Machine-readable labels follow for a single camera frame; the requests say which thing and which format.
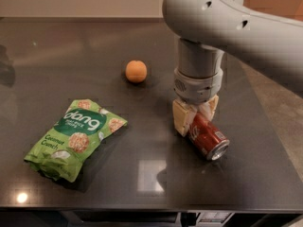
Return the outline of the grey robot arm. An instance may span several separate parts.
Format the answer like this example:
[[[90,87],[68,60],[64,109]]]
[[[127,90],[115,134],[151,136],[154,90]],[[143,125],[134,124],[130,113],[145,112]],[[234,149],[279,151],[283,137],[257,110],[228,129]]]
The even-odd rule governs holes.
[[[213,117],[226,52],[297,95],[303,92],[303,25],[250,10],[242,0],[164,0],[166,25],[179,36],[174,70],[175,129],[183,136],[197,112]]]

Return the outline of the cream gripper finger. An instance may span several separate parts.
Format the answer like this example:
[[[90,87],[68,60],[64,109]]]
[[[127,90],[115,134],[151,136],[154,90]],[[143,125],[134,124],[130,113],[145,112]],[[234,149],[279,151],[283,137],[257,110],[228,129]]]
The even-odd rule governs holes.
[[[185,137],[197,113],[197,109],[180,99],[172,102],[174,128]]]
[[[219,103],[219,96],[214,95],[207,102],[199,106],[199,112],[209,121],[211,121],[215,115],[217,106]]]

